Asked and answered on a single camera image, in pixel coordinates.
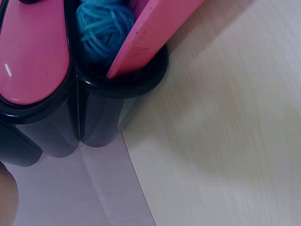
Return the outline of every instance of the pink object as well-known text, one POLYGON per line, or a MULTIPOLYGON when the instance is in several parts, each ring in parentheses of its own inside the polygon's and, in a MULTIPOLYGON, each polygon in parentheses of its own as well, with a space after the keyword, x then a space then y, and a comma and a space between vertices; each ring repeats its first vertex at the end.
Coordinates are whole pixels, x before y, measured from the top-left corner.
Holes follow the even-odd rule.
POLYGON ((136 19, 140 16, 149 0, 131 0, 129 3, 130 10, 134 13, 136 19))
POLYGON ((0 33, 0 94, 27 105, 49 96, 70 63, 63 0, 10 0, 0 33))
MULTIPOLYGON (((138 14, 147 0, 140 0, 138 14)), ((204 0, 149 0, 117 54, 107 78, 139 70, 204 0)))

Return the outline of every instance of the light wood table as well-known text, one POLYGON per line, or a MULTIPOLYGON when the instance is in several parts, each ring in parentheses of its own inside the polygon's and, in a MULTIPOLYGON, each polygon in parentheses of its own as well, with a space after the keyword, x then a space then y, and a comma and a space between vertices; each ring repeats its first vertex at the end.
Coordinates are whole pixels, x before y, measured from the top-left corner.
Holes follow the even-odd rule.
POLYGON ((207 0, 123 131, 157 226, 301 226, 301 1, 207 0))

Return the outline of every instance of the white floor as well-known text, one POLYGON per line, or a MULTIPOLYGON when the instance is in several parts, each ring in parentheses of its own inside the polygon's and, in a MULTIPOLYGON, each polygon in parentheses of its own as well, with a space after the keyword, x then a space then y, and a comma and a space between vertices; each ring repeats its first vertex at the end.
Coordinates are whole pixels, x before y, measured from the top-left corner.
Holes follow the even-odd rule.
POLYGON ((155 226, 122 136, 105 148, 7 165, 19 187, 15 226, 155 226))

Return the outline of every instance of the black plastic container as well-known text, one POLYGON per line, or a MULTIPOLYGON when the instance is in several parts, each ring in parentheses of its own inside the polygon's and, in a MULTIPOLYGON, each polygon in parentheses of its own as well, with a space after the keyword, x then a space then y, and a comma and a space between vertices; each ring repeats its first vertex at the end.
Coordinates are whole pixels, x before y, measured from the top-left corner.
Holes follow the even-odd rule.
POLYGON ((108 68, 89 65, 82 57, 76 20, 79 1, 65 1, 67 33, 79 87, 81 141, 92 147, 109 144, 134 115, 145 94, 165 76, 168 51, 163 47, 142 70, 122 79, 105 78, 108 68))
MULTIPOLYGON (((65 157, 75 151, 79 144, 79 116, 77 80, 74 64, 69 55, 63 2, 46 0, 32 5, 25 5, 18 1, 8 2, 7 0, 3 0, 3 2, 8 4, 8 6, 6 11, 3 3, 1 6, 0 13, 3 24, 0 32, 0 45, 4 47, 6 45, 13 47, 17 45, 20 46, 20 50, 17 48, 12 50, 16 54, 12 54, 10 51, 2 51, 2 55, 0 55, 1 63, 5 63, 5 67, 7 67, 7 72, 3 69, 0 71, 0 81, 9 84, 9 89, 2 86, 3 83, 0 84, 0 120, 4 123, 2 126, 3 130, 9 134, 7 135, 8 141, 0 143, 0 150, 4 147, 0 155, 0 161, 8 161, 22 166, 34 163, 34 161, 29 160, 31 158, 26 160, 25 157, 28 157, 29 154, 21 154, 22 146, 24 146, 24 153, 34 153, 34 147, 35 150, 38 150, 37 153, 39 155, 42 150, 53 157, 65 157), (13 37, 10 37, 8 31, 10 32, 11 30, 7 29, 7 25, 6 30, 4 29, 5 21, 6 23, 13 21, 13 24, 9 25, 12 27, 15 24, 20 26, 20 31, 24 29, 24 26, 31 30, 26 30, 22 35, 16 35, 19 30, 14 30, 13 37), (30 32, 35 32, 36 34, 27 36, 30 32), (49 44, 43 39, 43 36, 46 35, 48 35, 48 40, 52 43, 49 44), (63 40, 63 44, 60 45, 57 41, 61 40, 63 40), (38 56, 32 59, 32 55, 35 54, 34 51, 37 52, 38 56), (62 67, 59 67, 62 70, 56 70, 61 73, 61 79, 53 80, 51 72, 55 71, 53 68, 61 63, 60 58, 56 58, 55 56, 61 56, 61 52, 64 54, 65 63, 62 67), (42 68, 43 72, 39 73, 37 70, 34 70, 37 66, 42 68), (34 76, 39 79, 39 83, 35 84, 34 76), (16 84, 14 79, 20 81, 18 87, 14 86, 16 84), (41 96, 43 98, 36 97, 34 99, 37 99, 37 101, 28 104, 19 104, 10 101, 14 99, 10 98, 7 93, 13 93, 13 95, 16 93, 17 96, 19 88, 23 89, 22 82, 26 83, 29 79, 31 79, 31 86, 27 85, 26 87, 32 87, 32 89, 37 91, 39 89, 43 90, 46 87, 51 90, 50 94, 41 96), (48 88, 48 84, 51 82, 52 87, 48 88), (15 144, 11 145, 10 149, 9 140, 11 140, 11 137, 22 138, 16 139, 15 144), (10 155, 6 156, 7 152, 16 153, 15 158, 10 158, 10 155)), ((27 95, 27 93, 33 91, 24 89, 22 92, 27 95)), ((32 159, 36 159, 38 154, 32 154, 32 159)))
POLYGON ((0 160, 18 166, 31 166, 42 155, 42 150, 14 126, 0 121, 0 160))

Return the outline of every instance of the desk organizer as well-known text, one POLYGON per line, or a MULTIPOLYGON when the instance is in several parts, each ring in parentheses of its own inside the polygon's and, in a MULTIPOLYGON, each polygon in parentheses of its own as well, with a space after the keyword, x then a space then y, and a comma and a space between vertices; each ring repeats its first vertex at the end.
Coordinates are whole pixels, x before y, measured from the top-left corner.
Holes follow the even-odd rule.
POLYGON ((78 4, 1 4, 0 132, 8 138, 0 143, 0 161, 29 166, 42 151, 68 156, 80 140, 107 145, 165 75, 166 47, 142 70, 119 80, 105 78, 108 68, 89 65, 81 54, 78 4))

